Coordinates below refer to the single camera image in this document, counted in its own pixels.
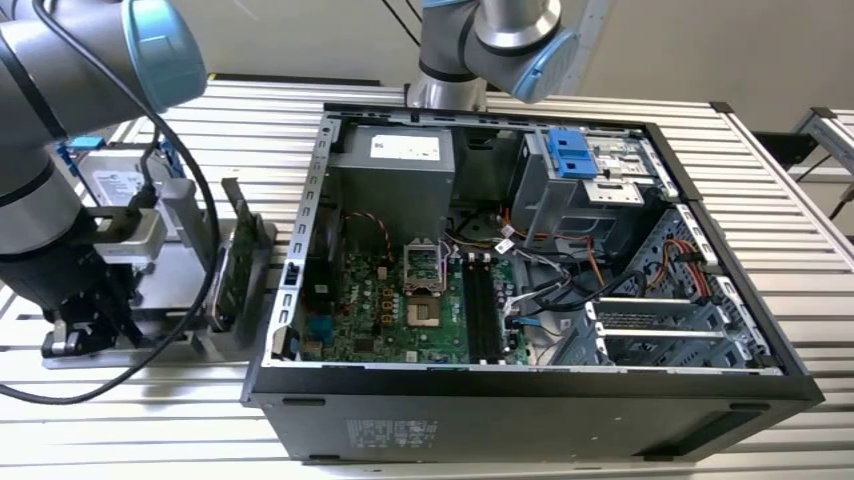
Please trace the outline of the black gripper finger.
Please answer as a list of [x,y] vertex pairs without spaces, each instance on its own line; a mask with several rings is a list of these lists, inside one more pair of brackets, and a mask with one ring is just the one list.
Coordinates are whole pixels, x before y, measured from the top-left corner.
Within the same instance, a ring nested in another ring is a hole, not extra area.
[[44,311],[52,324],[45,334],[43,356],[80,356],[99,348],[100,331],[95,321],[95,311],[76,300],[67,300],[57,309]]
[[132,300],[136,294],[135,276],[131,267],[107,267],[99,285],[99,303],[112,328],[127,338],[133,347],[140,347],[144,335],[135,323]]

